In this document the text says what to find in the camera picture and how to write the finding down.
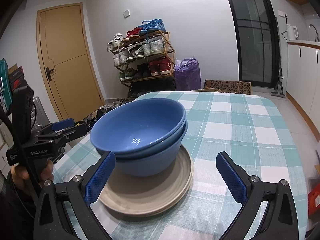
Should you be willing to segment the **person left hand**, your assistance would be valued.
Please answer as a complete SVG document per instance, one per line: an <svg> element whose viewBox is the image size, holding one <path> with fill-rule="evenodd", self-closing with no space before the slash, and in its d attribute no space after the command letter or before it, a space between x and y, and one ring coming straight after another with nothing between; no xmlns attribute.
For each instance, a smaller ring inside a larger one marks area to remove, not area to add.
<svg viewBox="0 0 320 240"><path fill-rule="evenodd" d="M53 167L54 167L53 162L49 159L47 161L46 167L42 170L40 174L40 177L41 177L39 181L40 187L43 187L45 181L54 180ZM27 169L21 165L15 165L10 168L10 174L15 186L17 186L17 188L22 190L23 192L29 194L33 184L31 182Z"/></svg>

